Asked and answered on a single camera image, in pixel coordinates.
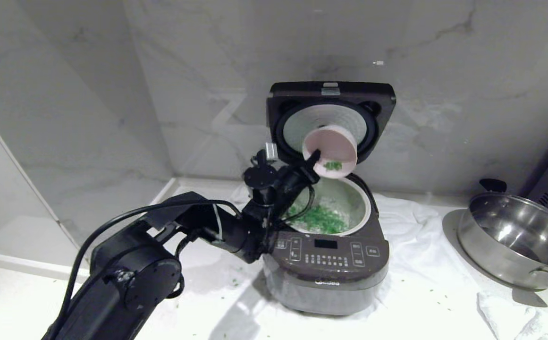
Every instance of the scattered green pieces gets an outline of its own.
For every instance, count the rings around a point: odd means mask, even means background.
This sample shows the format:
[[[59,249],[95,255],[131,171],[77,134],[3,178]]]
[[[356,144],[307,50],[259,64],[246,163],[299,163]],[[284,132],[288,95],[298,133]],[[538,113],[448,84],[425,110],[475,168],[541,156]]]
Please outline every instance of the scattered green pieces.
[[[324,167],[326,168],[327,171],[330,171],[330,170],[339,171],[343,167],[343,164],[341,164],[340,161],[329,161],[326,164],[324,164]]]
[[[299,211],[300,209],[293,205],[288,209],[287,217],[296,215]],[[293,219],[291,226],[296,225],[319,234],[338,234],[347,230],[347,224],[343,222],[341,215],[321,205],[312,207],[305,215]]]

